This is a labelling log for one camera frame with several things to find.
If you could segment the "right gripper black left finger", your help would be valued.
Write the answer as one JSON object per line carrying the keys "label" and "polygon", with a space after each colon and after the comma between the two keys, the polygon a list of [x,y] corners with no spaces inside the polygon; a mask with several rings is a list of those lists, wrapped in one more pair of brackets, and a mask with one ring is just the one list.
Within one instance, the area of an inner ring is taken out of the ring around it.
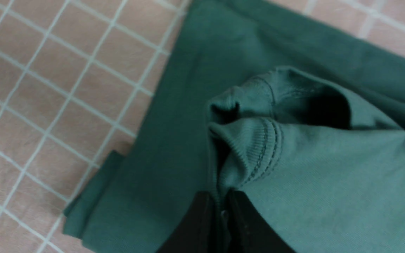
{"label": "right gripper black left finger", "polygon": [[209,192],[196,192],[193,201],[158,253],[214,253],[215,202]]}

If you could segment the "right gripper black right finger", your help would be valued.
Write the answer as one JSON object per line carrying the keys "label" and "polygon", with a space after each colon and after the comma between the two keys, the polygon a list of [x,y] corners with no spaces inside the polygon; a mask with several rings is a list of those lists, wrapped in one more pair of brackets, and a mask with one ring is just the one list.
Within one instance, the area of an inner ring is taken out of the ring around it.
{"label": "right gripper black right finger", "polygon": [[243,191],[226,197],[228,253],[294,253],[270,227]]}

